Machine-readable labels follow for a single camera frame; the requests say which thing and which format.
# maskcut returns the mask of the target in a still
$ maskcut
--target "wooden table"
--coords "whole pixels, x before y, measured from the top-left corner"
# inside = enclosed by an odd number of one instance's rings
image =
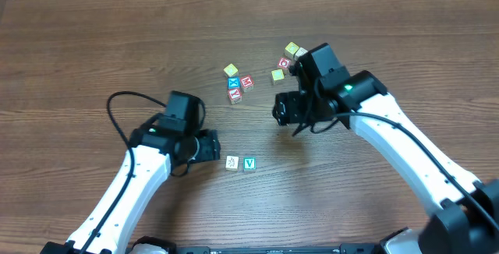
[[[499,0],[15,0],[0,25],[0,252],[63,242],[114,178],[125,147],[107,96],[171,90],[202,98],[225,161],[169,179],[133,240],[272,246],[375,242],[426,214],[367,142],[338,126],[290,135],[271,117],[285,45],[331,44],[368,69],[451,158],[484,181],[499,174]],[[256,81],[230,105],[222,69]],[[135,97],[114,113],[126,132],[160,111]]]

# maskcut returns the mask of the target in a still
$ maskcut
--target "yellow block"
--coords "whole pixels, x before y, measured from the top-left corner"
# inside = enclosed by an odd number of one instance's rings
[[[293,56],[295,53],[299,50],[299,46],[297,46],[295,43],[291,42],[289,43],[286,48],[284,49],[284,54],[290,58],[293,59]]]
[[[225,75],[227,77],[237,76],[238,69],[231,63],[227,67],[224,68]]]
[[[272,83],[276,84],[284,79],[284,73],[282,69],[277,69],[272,71]]]

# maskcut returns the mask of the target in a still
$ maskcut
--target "green block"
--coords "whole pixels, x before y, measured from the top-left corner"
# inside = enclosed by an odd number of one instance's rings
[[[242,162],[244,163],[245,172],[255,172],[257,170],[257,159],[255,157],[245,157]]]

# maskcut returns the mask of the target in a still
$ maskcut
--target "wooden block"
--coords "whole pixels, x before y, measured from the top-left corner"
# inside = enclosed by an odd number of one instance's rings
[[[232,77],[227,79],[227,87],[229,89],[240,88],[239,77]]]
[[[245,157],[242,164],[244,164],[244,172],[255,172],[257,170],[257,159],[255,157]]]
[[[284,57],[281,57],[279,59],[278,68],[282,69],[282,72],[284,74],[289,73],[289,66],[290,65],[291,65],[291,60],[290,59],[287,59],[287,58],[284,58]]]
[[[272,84],[276,85],[284,79],[284,73],[282,69],[277,69],[272,71]]]
[[[295,55],[295,53],[298,50],[299,50],[299,46],[297,46],[295,43],[291,42],[284,49],[284,55],[286,55],[290,59],[293,59],[293,56]]]
[[[307,52],[309,52],[309,51],[307,51],[305,48],[299,48],[298,51],[295,53],[295,57],[294,57],[295,61],[298,61],[298,58]]]
[[[224,73],[228,78],[230,78],[237,76],[239,74],[239,70],[231,63],[224,68]]]
[[[231,89],[228,90],[228,98],[231,101],[231,104],[236,104],[242,101],[241,91],[239,89]]]
[[[241,77],[241,85],[242,85],[242,91],[243,92],[248,92],[253,89],[255,86],[255,82],[251,78],[251,76],[244,76]]]
[[[237,171],[239,166],[239,157],[227,156],[227,161],[225,162],[225,169],[228,171]]]

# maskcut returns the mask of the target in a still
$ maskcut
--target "toy block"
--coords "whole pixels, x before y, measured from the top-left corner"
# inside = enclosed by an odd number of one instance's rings
[[[240,88],[239,77],[232,77],[227,79],[227,86],[229,89]]]
[[[242,95],[239,89],[228,90],[228,98],[230,99],[231,104],[236,104],[242,101]]]
[[[293,59],[293,56],[295,55],[295,53],[298,50],[299,50],[299,46],[297,46],[295,43],[291,42],[284,49],[284,55],[286,55],[288,58]]]
[[[245,172],[255,172],[257,170],[257,159],[254,157],[245,157],[242,163]]]
[[[281,57],[279,59],[278,68],[282,69],[284,74],[289,73],[289,66],[291,65],[291,60]]]
[[[300,56],[304,55],[307,52],[309,51],[307,51],[305,48],[299,48],[298,51],[295,53],[295,61],[297,61]]]
[[[239,74],[239,70],[231,63],[224,68],[224,73],[228,78],[230,78],[233,76],[237,76]]]
[[[277,69],[272,71],[272,84],[276,85],[284,79],[284,73],[282,69]]]
[[[255,83],[251,76],[244,76],[241,77],[241,85],[242,85],[242,91],[243,92],[248,92],[253,89],[255,86]]]
[[[227,156],[227,161],[225,162],[225,169],[228,171],[237,171],[239,166],[239,157]]]

